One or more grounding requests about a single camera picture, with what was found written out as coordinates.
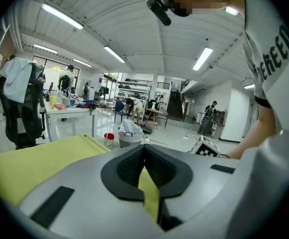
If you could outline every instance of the yellow cloth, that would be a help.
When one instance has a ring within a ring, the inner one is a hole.
[[[23,197],[66,166],[109,152],[91,136],[68,137],[36,147],[0,153],[0,197],[18,205]],[[159,190],[144,168],[139,187],[144,191],[144,208],[156,222]]]

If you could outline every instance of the fluorescent light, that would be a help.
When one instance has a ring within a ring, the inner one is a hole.
[[[203,65],[203,63],[208,59],[208,57],[210,56],[212,51],[213,51],[213,49],[205,47],[200,58],[196,62],[195,66],[193,67],[193,70],[199,70],[200,67]]]
[[[89,64],[86,64],[86,63],[84,63],[84,62],[82,62],[82,61],[80,61],[80,60],[78,60],[78,59],[73,59],[75,62],[77,62],[77,63],[80,63],[80,64],[83,64],[83,65],[85,65],[85,66],[88,66],[88,67],[92,67],[91,65],[89,65]]]
[[[117,58],[121,63],[125,63],[125,60],[122,59],[121,56],[119,56],[116,52],[112,50],[109,46],[104,47],[105,50],[107,50],[111,55],[113,55],[115,58]]]
[[[56,17],[61,18],[62,20],[66,21],[67,23],[73,25],[77,29],[82,29],[84,27],[82,24],[78,23],[77,21],[73,20],[72,18],[68,17],[67,15],[63,14],[59,10],[51,7],[50,5],[43,3],[41,8],[43,10],[55,15]]]
[[[244,86],[245,89],[251,89],[254,88],[254,84],[246,85]]]
[[[50,51],[50,52],[52,52],[52,53],[57,53],[57,50],[52,50],[52,49],[49,49],[49,48],[47,48],[47,47],[44,47],[44,46],[41,46],[41,45],[38,45],[38,44],[34,44],[34,46],[36,47],[36,48],[39,48],[39,49],[43,49],[43,50],[47,50],[47,51]]]
[[[230,13],[230,14],[232,14],[232,15],[234,15],[234,16],[236,16],[236,15],[239,14],[239,12],[238,12],[237,10],[235,10],[235,9],[233,9],[233,8],[231,8],[231,7],[226,7],[226,8],[225,8],[225,11],[228,12],[228,13]]]

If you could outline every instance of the black rubber pad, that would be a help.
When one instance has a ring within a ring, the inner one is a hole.
[[[48,229],[74,191],[74,189],[64,186],[59,187],[30,218]]]

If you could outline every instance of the office chair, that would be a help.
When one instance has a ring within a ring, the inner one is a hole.
[[[125,105],[120,100],[116,100],[116,106],[115,106],[115,121],[116,123],[116,115],[121,115],[121,122],[123,122],[123,116],[127,116],[127,119],[129,119],[129,116],[127,113],[121,112],[124,109]]]
[[[6,116],[6,136],[15,143],[16,149],[33,147],[37,138],[45,139],[42,134],[45,131],[45,111],[40,112],[41,119],[37,112],[41,84],[36,79],[29,79],[24,103],[21,104],[4,95],[5,81],[5,77],[0,77],[0,101]]]

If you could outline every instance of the black backpack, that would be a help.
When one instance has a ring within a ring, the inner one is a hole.
[[[61,77],[61,78],[59,79],[58,89],[60,89],[61,87],[67,89],[67,88],[69,88],[69,86],[70,86],[70,78],[69,78],[68,75],[64,75],[63,77]]]
[[[84,87],[84,94],[88,93],[88,86],[85,85]]]

